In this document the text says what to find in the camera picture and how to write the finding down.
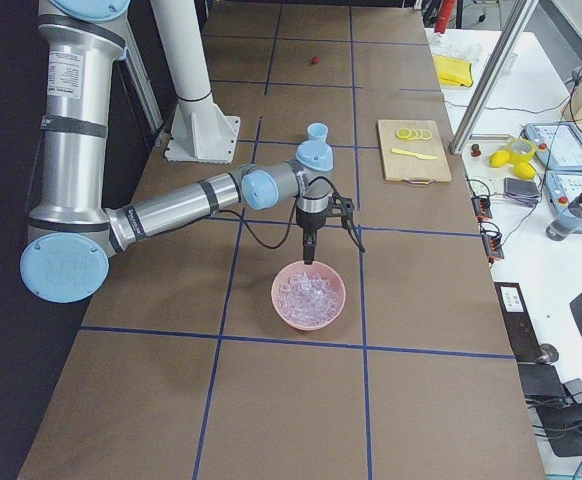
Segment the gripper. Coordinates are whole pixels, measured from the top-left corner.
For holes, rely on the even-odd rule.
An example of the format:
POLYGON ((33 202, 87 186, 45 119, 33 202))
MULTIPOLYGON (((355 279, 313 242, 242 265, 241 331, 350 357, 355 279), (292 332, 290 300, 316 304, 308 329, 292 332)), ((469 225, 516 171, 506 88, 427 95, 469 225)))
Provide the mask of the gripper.
POLYGON ((326 224, 327 210, 307 212, 300 208, 296 211, 296 223, 303 232, 303 262, 314 262, 318 231, 326 224))

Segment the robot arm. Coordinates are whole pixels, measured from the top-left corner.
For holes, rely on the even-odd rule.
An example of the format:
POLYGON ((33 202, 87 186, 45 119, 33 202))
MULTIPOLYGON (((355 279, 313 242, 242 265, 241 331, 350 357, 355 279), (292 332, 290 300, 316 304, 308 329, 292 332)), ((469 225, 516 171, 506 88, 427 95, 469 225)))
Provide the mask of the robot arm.
POLYGON ((72 303, 103 284, 110 259, 130 245, 243 203, 265 210, 293 201, 303 259, 335 213, 333 153, 322 140, 271 166, 240 165, 144 201, 133 202, 146 154, 163 125, 173 162, 230 164, 241 121, 213 98, 196 7, 155 1, 151 14, 175 86, 164 116, 128 17, 126 1, 42 1, 38 30, 46 40, 46 111, 39 204, 28 216, 20 257, 23 283, 37 297, 72 303))

